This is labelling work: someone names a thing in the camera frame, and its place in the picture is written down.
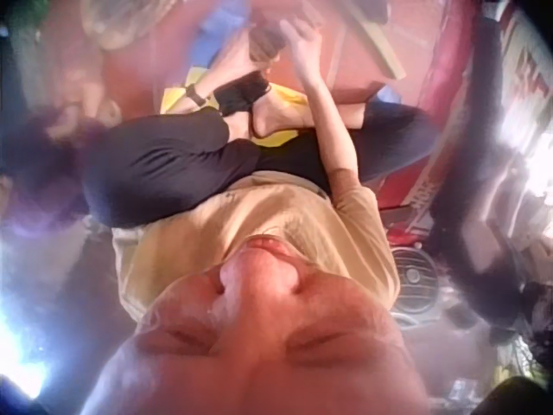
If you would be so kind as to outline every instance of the man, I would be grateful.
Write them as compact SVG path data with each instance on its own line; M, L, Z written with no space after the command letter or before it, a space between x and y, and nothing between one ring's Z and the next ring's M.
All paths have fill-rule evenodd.
M399 281L377 202L359 181L356 148L320 74L321 36L296 18L280 25L330 196L285 172L248 173L186 213L120 234L121 299L139 324L84 414L428 413L388 312ZM234 66L249 60L244 50L234 47ZM162 156L172 141L158 142L165 163L150 160L143 186L175 167ZM169 194L157 200L167 204Z

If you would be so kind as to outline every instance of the blue object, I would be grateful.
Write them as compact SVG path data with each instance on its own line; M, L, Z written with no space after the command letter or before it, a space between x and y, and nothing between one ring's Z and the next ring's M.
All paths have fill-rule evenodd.
M221 0L220 6L200 25L200 32L190 50L191 67L209 67L231 36L250 18L247 0Z

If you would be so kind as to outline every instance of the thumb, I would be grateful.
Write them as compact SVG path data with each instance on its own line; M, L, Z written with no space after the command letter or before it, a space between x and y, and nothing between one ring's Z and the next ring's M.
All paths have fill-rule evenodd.
M300 34L297 33L296 28L288 20L281 20L278 22L280 30L283 32L284 37L289 43L296 43L300 39Z

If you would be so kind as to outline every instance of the shirt sleeve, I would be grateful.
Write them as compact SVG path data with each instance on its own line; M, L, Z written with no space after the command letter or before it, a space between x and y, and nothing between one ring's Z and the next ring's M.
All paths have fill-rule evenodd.
M374 294L390 309L399 295L400 282L374 192L359 186L343 194L334 205L377 279Z

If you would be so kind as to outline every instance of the person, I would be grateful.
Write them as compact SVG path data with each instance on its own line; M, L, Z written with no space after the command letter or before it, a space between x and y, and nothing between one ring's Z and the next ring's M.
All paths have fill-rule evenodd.
M117 183L109 184L110 195L121 191L139 214L129 213L126 220L124 209L118 214L105 209L105 219L133 225L197 206L144 227L114 231L121 302L138 325L103 369L83 414L429 413L423 383L388 311L399 279L376 198L359 179L371 167L361 163L373 156L377 162L383 154L359 155L359 143L372 137L346 129L348 116L336 107L321 77L318 29L298 18L280 26L315 125L315 132L291 145L316 140L320 157L304 152L297 161L309 166L308 156L320 158L325 180L316 174L306 180L299 170L298 176L284 169L254 171L259 151L249 141L232 140L231 123L212 110L149 118L154 126L138 121L125 130L135 133L128 140L119 131L106 141L121 139L128 156L133 145L146 145L144 135L156 137L150 139L156 145L142 148L149 163L140 166L141 175L109 177ZM219 74L229 78L256 69L247 56L247 36L238 40L214 65L226 66ZM210 93L217 73L206 75L196 93ZM188 101L177 105L179 111L194 106ZM362 118L367 112L353 113ZM362 124L361 130L371 130ZM196 127L195 137L178 138L180 125L182 135L184 126ZM216 156L201 153L202 146L215 147L217 134L232 141ZM234 154L228 150L232 144ZM199 151L197 158L187 146ZM99 152L108 176L114 172L110 166L124 159L123 147L115 154ZM295 149L302 151L299 145ZM233 164L238 156L242 163ZM199 166L187 170L179 157ZM118 172L124 174L121 166ZM187 186L201 193L219 173L227 177L220 184L224 191L205 201L186 193ZM127 189L131 176L140 183ZM142 199L148 197L151 203Z

